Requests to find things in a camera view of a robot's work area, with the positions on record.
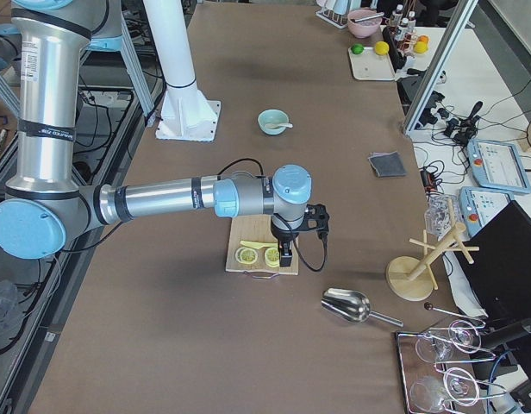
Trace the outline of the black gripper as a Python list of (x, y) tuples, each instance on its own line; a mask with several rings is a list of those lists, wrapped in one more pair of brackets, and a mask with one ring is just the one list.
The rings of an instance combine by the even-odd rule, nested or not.
[(298, 232), (294, 229), (282, 229), (274, 223), (271, 224), (270, 228), (272, 235), (278, 242), (279, 266), (290, 267), (293, 257), (290, 246), (298, 237)]

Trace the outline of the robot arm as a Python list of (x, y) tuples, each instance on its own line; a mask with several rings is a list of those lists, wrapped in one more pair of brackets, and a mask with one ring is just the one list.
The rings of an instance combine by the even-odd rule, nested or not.
[(0, 203), (0, 248), (21, 259), (60, 251), (92, 229), (140, 216), (211, 208), (218, 216), (268, 215), (280, 263), (308, 229), (312, 180), (297, 165), (271, 177), (242, 172), (150, 185), (77, 185), (72, 179), (81, 53), (117, 50), (126, 32), (117, 1), (14, 1), (22, 35), (16, 174)]

